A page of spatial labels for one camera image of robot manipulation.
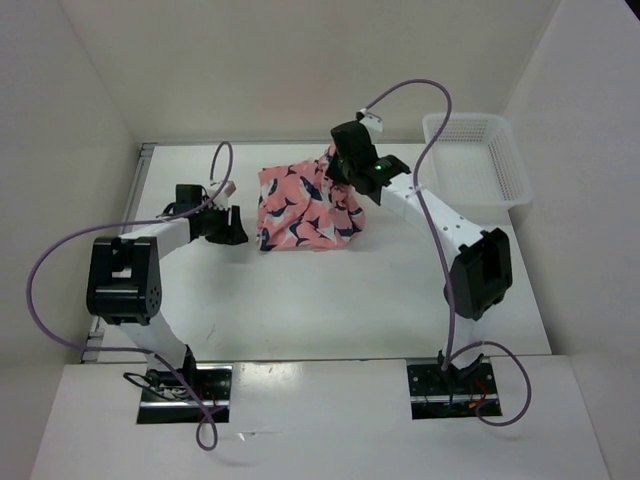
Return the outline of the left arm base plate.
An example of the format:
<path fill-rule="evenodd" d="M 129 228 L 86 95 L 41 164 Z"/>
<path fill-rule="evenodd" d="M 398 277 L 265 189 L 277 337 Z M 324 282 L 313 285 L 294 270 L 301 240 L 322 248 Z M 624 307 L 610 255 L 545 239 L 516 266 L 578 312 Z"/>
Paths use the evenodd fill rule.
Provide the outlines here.
<path fill-rule="evenodd" d="M 232 367 L 223 365 L 204 367 L 186 377 L 216 423 L 229 422 L 232 375 Z M 125 372 L 123 379 L 141 391 L 138 424 L 197 424 L 204 419 L 197 402 L 169 372 Z"/>

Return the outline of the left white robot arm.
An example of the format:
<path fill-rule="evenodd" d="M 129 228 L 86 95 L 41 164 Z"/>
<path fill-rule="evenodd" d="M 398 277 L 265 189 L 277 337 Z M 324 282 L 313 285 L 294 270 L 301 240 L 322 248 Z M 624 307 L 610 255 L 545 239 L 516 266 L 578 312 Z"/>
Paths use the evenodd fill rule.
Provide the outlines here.
<path fill-rule="evenodd" d="M 161 312 L 160 261 L 197 239 L 218 245 L 248 241 L 240 207 L 231 205 L 232 181 L 210 187 L 178 184 L 175 199 L 154 222 L 136 231 L 94 240 L 86 303 L 91 314 L 119 327 L 148 362 L 149 382 L 185 400 L 200 385 L 190 347 Z"/>

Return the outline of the pink shark print shorts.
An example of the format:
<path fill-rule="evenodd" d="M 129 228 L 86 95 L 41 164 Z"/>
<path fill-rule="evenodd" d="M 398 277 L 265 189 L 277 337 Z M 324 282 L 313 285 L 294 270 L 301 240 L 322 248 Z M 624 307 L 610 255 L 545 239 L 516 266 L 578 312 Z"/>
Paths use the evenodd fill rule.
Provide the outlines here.
<path fill-rule="evenodd" d="M 345 247 L 366 226 L 351 186 L 328 177 L 336 149 L 316 159 L 262 169 L 258 174 L 257 245 L 261 252 Z"/>

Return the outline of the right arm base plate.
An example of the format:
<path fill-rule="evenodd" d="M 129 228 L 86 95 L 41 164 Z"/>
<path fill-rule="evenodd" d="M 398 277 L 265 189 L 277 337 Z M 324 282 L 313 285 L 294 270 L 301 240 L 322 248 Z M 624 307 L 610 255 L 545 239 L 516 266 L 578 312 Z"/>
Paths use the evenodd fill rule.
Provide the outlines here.
<path fill-rule="evenodd" d="M 408 390 L 413 420 L 500 417 L 502 410 L 492 365 L 483 361 L 468 373 L 442 371 L 437 363 L 407 365 Z"/>

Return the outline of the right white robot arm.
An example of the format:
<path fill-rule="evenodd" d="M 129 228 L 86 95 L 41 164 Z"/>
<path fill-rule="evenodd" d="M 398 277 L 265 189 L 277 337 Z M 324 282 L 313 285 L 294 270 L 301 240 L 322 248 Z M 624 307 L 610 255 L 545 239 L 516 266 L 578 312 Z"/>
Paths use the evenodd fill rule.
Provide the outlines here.
<path fill-rule="evenodd" d="M 483 357 L 477 323 L 513 284 L 509 237 L 499 228 L 489 231 L 464 218 L 420 185 L 396 156 L 379 155 L 374 140 L 381 133 L 381 119 L 369 114 L 332 128 L 335 150 L 327 175 L 434 240 L 444 262 L 443 295 L 450 315 L 446 344 L 438 354 L 438 378 L 446 391 L 460 393 L 473 382 Z"/>

